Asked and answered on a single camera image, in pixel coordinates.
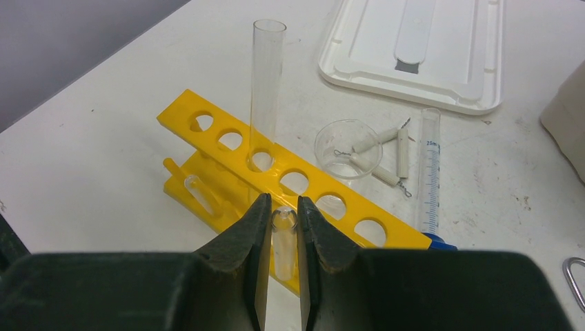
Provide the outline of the yellow test tube rack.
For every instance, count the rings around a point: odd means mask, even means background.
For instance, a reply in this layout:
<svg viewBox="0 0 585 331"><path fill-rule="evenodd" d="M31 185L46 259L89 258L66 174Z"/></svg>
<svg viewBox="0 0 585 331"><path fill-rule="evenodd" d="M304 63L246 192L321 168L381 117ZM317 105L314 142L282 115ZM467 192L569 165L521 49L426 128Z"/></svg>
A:
<svg viewBox="0 0 585 331"><path fill-rule="evenodd" d="M261 193L271 195L274 207L295 208L298 195L281 184L281 179L299 173L308 180L304 196L312 201L328 195L342 200L346 206L343 217L324 216L361 247L374 248L375 244L356 233L355 226L374 221L386 235L383 248L429 249L428 237L278 144L273 147L275 161L271 168L252 171L248 167L249 126L191 90L185 90L157 120L196 150L183 165L171 158L164 160L171 176L163 191L217 233L242 218ZM208 214L185 188L184 180L191 174L197 175L216 198L219 208L215 216Z"/></svg>

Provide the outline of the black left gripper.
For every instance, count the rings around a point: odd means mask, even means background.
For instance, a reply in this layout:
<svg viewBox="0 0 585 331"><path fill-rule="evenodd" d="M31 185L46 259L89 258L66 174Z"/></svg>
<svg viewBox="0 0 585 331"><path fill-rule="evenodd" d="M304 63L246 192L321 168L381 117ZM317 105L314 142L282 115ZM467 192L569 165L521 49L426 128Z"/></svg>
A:
<svg viewBox="0 0 585 331"><path fill-rule="evenodd" d="M0 235L1 274L3 274L16 260L29 255L30 252L3 215L0 220Z"/></svg>

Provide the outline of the clear glass test tube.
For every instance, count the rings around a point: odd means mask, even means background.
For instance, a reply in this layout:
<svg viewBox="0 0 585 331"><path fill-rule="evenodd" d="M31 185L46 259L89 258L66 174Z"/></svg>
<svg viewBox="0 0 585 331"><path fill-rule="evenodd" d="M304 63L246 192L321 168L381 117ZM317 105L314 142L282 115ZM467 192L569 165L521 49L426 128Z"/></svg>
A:
<svg viewBox="0 0 585 331"><path fill-rule="evenodd" d="M289 281L295 274L297 263L297 214L288 206L278 207L272 213L272 250L275 276Z"/></svg>

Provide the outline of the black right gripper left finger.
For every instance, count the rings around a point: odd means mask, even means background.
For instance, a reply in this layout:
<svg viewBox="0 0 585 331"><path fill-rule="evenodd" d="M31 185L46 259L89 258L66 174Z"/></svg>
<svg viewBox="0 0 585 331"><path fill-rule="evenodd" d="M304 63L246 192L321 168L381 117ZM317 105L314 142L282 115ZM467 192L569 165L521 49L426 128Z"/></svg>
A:
<svg viewBox="0 0 585 331"><path fill-rule="evenodd" d="M31 254L1 281L2 330L263 330L269 194L194 252Z"/></svg>

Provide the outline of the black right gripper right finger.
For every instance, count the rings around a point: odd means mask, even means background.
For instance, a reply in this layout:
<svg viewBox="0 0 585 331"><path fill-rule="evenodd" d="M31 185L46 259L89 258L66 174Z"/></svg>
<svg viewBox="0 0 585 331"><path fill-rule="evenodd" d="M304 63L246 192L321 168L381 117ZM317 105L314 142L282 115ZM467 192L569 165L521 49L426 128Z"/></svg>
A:
<svg viewBox="0 0 585 331"><path fill-rule="evenodd" d="M571 330L544 273L514 252L362 248L297 202L304 330Z"/></svg>

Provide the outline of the large clear test tube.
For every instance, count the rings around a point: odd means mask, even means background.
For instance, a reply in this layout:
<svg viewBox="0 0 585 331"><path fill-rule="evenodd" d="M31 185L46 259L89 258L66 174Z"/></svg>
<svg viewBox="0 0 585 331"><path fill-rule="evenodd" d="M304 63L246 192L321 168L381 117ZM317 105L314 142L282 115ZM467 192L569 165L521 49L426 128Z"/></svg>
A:
<svg viewBox="0 0 585 331"><path fill-rule="evenodd" d="M271 19L253 23L249 164L256 172L273 164L286 30Z"/></svg>

